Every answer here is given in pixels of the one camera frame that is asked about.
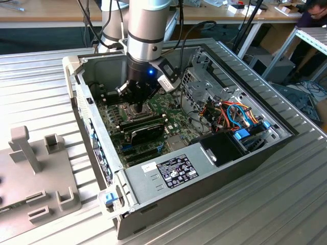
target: blue latch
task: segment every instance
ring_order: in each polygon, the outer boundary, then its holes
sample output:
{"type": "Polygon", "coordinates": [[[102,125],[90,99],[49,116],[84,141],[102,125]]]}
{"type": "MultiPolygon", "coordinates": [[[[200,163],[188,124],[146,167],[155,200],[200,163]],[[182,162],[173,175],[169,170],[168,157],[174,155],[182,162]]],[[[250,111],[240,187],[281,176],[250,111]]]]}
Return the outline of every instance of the blue latch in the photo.
{"type": "Polygon", "coordinates": [[[249,132],[246,131],[246,129],[240,129],[240,130],[237,130],[237,131],[235,132],[235,137],[236,137],[236,139],[238,139],[238,140],[243,139],[243,138],[245,138],[245,137],[247,137],[247,136],[249,136],[249,135],[250,135],[250,134],[249,134],[249,132]]]}
{"type": "Polygon", "coordinates": [[[264,126],[266,127],[266,129],[268,129],[270,127],[270,123],[268,123],[267,121],[264,121],[264,126]]]}
{"type": "Polygon", "coordinates": [[[106,200],[104,201],[105,205],[111,204],[113,201],[118,199],[118,195],[115,192],[110,192],[106,194],[106,200]]]}

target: green circuit board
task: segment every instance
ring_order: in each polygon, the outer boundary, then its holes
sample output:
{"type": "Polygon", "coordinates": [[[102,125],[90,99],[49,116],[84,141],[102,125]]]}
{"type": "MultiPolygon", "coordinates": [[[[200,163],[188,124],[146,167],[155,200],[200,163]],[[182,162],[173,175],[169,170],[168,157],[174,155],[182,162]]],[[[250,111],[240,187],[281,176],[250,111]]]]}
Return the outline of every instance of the green circuit board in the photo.
{"type": "Polygon", "coordinates": [[[168,93],[157,93],[148,102],[144,103],[142,113],[138,114],[137,118],[133,118],[135,115],[131,110],[131,106],[127,103],[107,106],[103,102],[97,102],[97,106],[116,152],[125,168],[174,151],[175,148],[171,146],[172,140],[178,141],[176,144],[178,149],[187,146],[193,138],[201,135],[201,130],[197,131],[188,122],[188,117],[180,110],[177,99],[168,93]],[[129,143],[130,134],[123,133],[117,128],[120,124],[156,115],[163,116],[159,120],[164,124],[165,130],[162,135],[153,140],[131,145],[129,143]]]}

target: slotted metal table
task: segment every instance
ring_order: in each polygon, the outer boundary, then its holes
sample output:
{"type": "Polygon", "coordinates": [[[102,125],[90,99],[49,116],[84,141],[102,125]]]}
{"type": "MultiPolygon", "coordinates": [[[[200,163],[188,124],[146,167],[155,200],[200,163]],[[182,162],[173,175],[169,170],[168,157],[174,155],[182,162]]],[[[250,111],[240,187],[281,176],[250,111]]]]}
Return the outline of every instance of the slotted metal table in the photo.
{"type": "MultiPolygon", "coordinates": [[[[265,72],[262,74],[263,78],[266,78],[269,73],[272,71],[275,64],[280,60],[284,55],[285,51],[289,45],[293,42],[295,37],[299,37],[303,41],[310,44],[312,47],[316,48],[323,54],[327,55],[327,28],[318,27],[318,28],[297,28],[291,32],[289,37],[286,39],[285,43],[271,61],[270,65],[267,67],[265,72]]],[[[319,69],[319,71],[313,75],[312,80],[315,81],[327,68],[327,62],[319,69]]]]}
{"type": "MultiPolygon", "coordinates": [[[[99,187],[72,113],[61,64],[64,56],[93,50],[0,56],[0,149],[7,148],[4,135],[11,126],[27,125],[31,140],[62,135],[82,201],[79,211],[4,244],[326,244],[327,136],[223,44],[213,39],[188,41],[200,43],[221,57],[299,135],[257,170],[117,241],[113,223],[102,218],[96,202],[99,187]]],[[[214,73],[231,83],[219,68],[214,73]]],[[[1,218],[0,229],[5,230],[1,218]]]]}

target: warning label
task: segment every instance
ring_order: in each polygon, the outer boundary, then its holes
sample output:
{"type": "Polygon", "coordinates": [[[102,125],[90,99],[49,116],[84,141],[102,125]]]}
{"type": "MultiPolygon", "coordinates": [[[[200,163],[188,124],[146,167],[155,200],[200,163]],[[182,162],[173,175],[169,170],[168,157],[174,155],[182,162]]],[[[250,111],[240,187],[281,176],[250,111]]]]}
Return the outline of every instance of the warning label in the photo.
{"type": "Polygon", "coordinates": [[[157,167],[171,189],[199,176],[185,154],[157,164],[157,167]]]}

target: person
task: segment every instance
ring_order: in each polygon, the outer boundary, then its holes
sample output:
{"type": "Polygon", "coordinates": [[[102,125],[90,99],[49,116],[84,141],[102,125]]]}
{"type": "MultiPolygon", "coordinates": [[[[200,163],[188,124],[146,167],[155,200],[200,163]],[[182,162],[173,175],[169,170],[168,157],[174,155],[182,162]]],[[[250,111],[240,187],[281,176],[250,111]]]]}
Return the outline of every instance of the person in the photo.
{"type": "MultiPolygon", "coordinates": [[[[306,10],[297,23],[298,28],[322,27],[327,25],[327,0],[310,0],[306,3],[306,10]]],[[[312,46],[301,41],[291,57],[296,66],[296,77],[308,77],[326,60],[326,55],[321,52],[312,51],[312,46]],[[311,52],[311,58],[304,60],[307,53],[311,52]]]]}
{"type": "Polygon", "coordinates": [[[308,1],[306,9],[298,21],[297,27],[322,27],[327,25],[327,0],[308,1]]]}

